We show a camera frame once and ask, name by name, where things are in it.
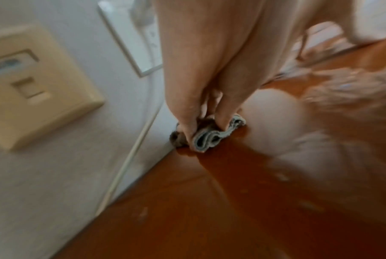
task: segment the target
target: cloth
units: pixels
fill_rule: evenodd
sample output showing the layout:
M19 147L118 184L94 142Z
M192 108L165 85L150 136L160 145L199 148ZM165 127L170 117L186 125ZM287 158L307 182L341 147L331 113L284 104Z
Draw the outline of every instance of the cloth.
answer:
M206 152L209 148L217 146L222 139L227 138L237 128L244 126L246 120L236 114L230 121L226 131L221 131L214 119L203 119L199 122L198 131L193 136L193 150L197 152ZM174 131L169 137L170 143L178 148L188 146L186 136L183 133Z

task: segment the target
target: skin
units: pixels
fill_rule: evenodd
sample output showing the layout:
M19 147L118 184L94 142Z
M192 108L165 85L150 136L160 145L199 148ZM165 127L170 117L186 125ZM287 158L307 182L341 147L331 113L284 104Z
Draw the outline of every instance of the skin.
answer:
M197 119L225 130L311 26L334 21L354 44L386 38L357 17L362 0L153 0L166 103L191 142Z

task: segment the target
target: cleaning cloth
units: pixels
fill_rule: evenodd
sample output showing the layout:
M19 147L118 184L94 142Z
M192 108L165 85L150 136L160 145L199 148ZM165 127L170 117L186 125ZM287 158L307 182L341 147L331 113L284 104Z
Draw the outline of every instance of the cleaning cloth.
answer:
M228 129L226 131L221 131L216 125L214 119L203 119L199 122L198 130L193 136L193 150L203 153L209 148L217 146L222 139L227 138L234 130L244 126L245 124L246 120L236 114L231 119ZM172 132L169 140L176 148L188 145L184 133L177 131Z

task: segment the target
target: white cable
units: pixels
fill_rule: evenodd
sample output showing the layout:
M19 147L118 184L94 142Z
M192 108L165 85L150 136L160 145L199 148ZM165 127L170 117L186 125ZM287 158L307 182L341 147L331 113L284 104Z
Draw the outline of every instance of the white cable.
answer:
M146 18L146 17L149 17L150 15L152 15L152 13L150 13L151 12L151 4L148 3L148 0L135 0L132 8L134 9L135 7L137 7L138 12L137 12L137 16L132 17L133 19L140 20L140 17L142 17L142 16L144 16ZM143 38L145 40L146 45L148 46L148 50L149 50L151 57L153 57L153 53L152 53L152 50L150 49L150 45L147 42L147 39L144 35L143 35ZM154 84L151 81L150 81L150 84L151 84L151 87L154 87ZM155 121L157 115L159 114L159 111L160 111L163 103L164 103L164 99L161 100L161 102L160 102L159 106L157 107L153 116L143 126L142 131L140 132L139 136L136 139L136 142L132 146L132 148L131 148L128 156L126 157L125 161L123 162L120 170L118 171L118 173L115 175L114 179L112 180L112 183L110 184L107 192L105 193L105 196L103 196L102 202L99 204L99 207L98 207L98 210L96 211L95 217L99 216L99 214L102 213L102 211L104 211L105 208L111 202L112 196L115 194L118 185L120 184L121 180L123 179L123 176L128 171L129 166L131 165L131 163L133 161L133 158L135 157L136 153L138 152L140 146L142 145L143 140L145 139L147 133L149 132L149 129L151 128L153 122Z

